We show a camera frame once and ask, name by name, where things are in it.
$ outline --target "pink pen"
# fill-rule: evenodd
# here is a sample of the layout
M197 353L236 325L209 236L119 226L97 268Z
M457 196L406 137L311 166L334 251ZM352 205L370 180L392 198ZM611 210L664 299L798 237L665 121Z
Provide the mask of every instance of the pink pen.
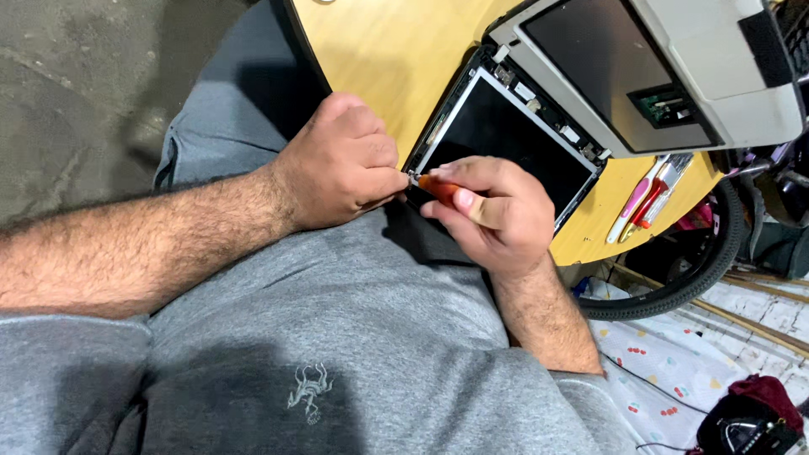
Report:
M629 196L624 210L621 210L621 214L618 215L618 219L615 220L615 224L612 225L612 229L610 229L609 234L607 234L607 243L613 244L618 240L618 236L624 231L632 213L637 209L637 206L641 205L641 201L643 201L643 198L649 193L652 180L657 176L658 172L660 172L660 168L668 161L669 156L670 155L658 156L652 169L650 169L646 176L637 184L635 190L632 192L632 196Z

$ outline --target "gray sweatshirt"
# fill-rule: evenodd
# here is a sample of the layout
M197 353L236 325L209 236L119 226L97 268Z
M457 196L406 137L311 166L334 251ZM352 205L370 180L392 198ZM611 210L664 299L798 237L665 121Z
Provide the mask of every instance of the gray sweatshirt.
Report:
M151 318L0 320L0 453L633 453L603 378L509 348L481 271L377 210Z

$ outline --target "hairy forearm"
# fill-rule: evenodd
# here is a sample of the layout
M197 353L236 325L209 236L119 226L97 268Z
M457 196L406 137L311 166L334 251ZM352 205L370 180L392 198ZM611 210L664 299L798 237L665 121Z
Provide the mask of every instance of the hairy forearm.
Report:
M290 233L275 186L254 172L0 232L0 311L152 313Z
M493 275L492 283L506 327L548 370L602 374L587 321L550 254L530 276Z

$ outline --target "person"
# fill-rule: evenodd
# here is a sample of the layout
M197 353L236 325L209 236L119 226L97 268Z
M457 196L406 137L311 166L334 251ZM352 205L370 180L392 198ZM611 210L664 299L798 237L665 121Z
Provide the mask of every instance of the person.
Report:
M471 191L421 213L477 265L417 261L388 236L395 142L290 24L263 0L235 25L162 193L2 232L2 452L632 452L540 182L434 170Z

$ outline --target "hand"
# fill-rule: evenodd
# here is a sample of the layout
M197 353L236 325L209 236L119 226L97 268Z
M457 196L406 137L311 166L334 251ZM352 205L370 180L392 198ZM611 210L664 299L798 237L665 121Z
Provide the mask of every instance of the hand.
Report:
M357 218L408 186L396 142L355 95L333 93L271 163L260 168L285 195L292 232Z
M421 214L440 221L493 278L524 279L548 263L555 211L534 176L491 156L459 159L432 169L430 175L463 188L453 196L455 208L431 201L421 207Z

